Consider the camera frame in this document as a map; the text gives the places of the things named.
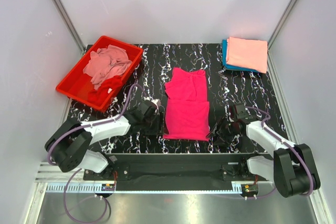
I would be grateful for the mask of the magenta t shirt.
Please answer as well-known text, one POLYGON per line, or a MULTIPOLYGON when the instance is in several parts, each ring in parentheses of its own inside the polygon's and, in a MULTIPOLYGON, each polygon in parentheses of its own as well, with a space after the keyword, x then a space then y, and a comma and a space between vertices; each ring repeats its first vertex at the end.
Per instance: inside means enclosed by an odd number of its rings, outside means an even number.
POLYGON ((192 72, 173 69, 171 81, 165 84, 167 105, 165 139, 208 141, 209 101, 204 70, 192 72))

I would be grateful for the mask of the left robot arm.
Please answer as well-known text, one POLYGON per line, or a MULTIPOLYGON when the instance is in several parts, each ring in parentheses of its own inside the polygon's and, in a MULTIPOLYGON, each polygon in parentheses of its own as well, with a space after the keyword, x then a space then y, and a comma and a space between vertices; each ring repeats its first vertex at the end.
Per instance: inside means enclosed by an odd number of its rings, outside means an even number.
POLYGON ((113 179, 117 161, 91 151, 89 146, 116 136, 163 134, 164 114, 159 106, 158 99, 145 100, 109 119, 91 122, 67 119, 45 144, 48 158, 64 173, 81 168, 94 180, 113 179))

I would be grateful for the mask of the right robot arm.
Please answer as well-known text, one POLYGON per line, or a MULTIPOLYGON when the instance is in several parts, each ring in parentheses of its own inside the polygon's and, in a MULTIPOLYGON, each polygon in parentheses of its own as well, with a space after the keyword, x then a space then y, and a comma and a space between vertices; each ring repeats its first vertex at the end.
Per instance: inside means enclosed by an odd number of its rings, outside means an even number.
POLYGON ((242 135, 258 143, 270 156, 251 154, 242 158, 230 175, 239 175, 244 180, 254 176, 262 177, 275 185, 275 189, 285 198, 302 195, 310 196, 321 187, 311 148, 307 144, 295 144, 280 136, 268 125, 270 115, 263 119, 251 115, 252 107, 234 104, 229 107, 231 120, 220 118, 208 133, 208 137, 217 136, 220 141, 229 136, 242 135))

